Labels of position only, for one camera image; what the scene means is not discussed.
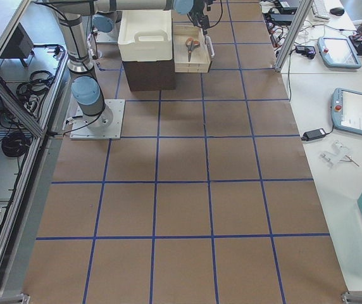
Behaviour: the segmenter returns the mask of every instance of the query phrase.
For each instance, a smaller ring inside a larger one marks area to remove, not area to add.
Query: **white desk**
[[[341,6],[339,0],[329,0],[325,1],[326,9]],[[311,16],[307,17],[307,20],[304,27],[306,28],[311,24],[317,25],[314,28],[307,28],[299,33],[297,36],[296,42],[307,45],[314,46],[316,49],[316,56],[313,60],[307,59],[305,56],[301,56],[300,54],[292,53],[291,55],[291,63],[290,63],[290,72],[291,73],[312,73],[312,74],[321,74],[321,73],[362,73],[362,67],[358,70],[349,70],[349,69],[338,69],[338,68],[328,68],[323,63],[323,60],[319,54],[319,50],[317,48],[317,39],[319,37],[348,37],[353,33],[355,26],[353,22],[350,20],[348,15],[345,13],[342,16],[333,16],[330,15],[330,20],[328,22],[316,22],[311,19]],[[346,29],[345,31],[339,32],[338,30],[334,30],[328,27],[324,27],[323,25],[328,25],[334,29]],[[286,60],[282,73],[288,72],[289,66],[289,58]]]
[[[327,9],[340,6],[337,2],[326,1]],[[328,25],[338,29],[353,27],[347,14],[332,16]],[[311,29],[307,39],[319,36],[323,36],[323,27]],[[326,28],[325,36],[339,37],[340,33]],[[362,92],[362,68],[330,69],[323,64],[319,54],[308,60],[293,53],[291,60],[291,106],[299,132],[302,134],[321,127],[329,132],[332,128],[330,100],[334,89],[343,87]],[[287,60],[282,70],[287,91],[288,64]],[[360,167],[353,163],[339,163],[333,168],[328,166],[320,155],[324,151],[335,152],[332,145],[336,140],[351,149],[351,156]],[[334,130],[321,141],[304,143],[304,149],[347,288],[362,291],[362,217],[357,206],[362,192],[362,136]]]

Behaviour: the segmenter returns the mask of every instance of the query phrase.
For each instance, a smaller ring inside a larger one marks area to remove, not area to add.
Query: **bin handle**
[[[140,42],[140,37],[148,36],[162,36],[164,41],[168,40],[167,33],[164,30],[149,30],[146,32],[137,32],[135,34],[135,41]]]

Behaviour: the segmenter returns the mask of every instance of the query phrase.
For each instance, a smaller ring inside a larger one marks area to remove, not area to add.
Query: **computer mouse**
[[[341,16],[344,14],[344,8],[332,8],[330,10],[330,14],[335,15],[335,16]]]

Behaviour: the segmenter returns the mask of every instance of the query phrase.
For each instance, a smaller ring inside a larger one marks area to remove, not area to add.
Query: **keyboard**
[[[314,20],[327,22],[330,19],[324,0],[313,0],[312,13]]]

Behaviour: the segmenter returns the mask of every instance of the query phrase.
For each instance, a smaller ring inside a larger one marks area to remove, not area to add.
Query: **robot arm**
[[[113,115],[106,106],[101,89],[96,81],[94,65],[90,60],[82,16],[96,13],[110,13],[126,10],[175,10],[188,14],[195,26],[209,28],[208,16],[204,8],[214,0],[42,0],[41,4],[54,10],[66,43],[68,69],[72,79],[72,93],[83,112],[89,128],[109,125]]]

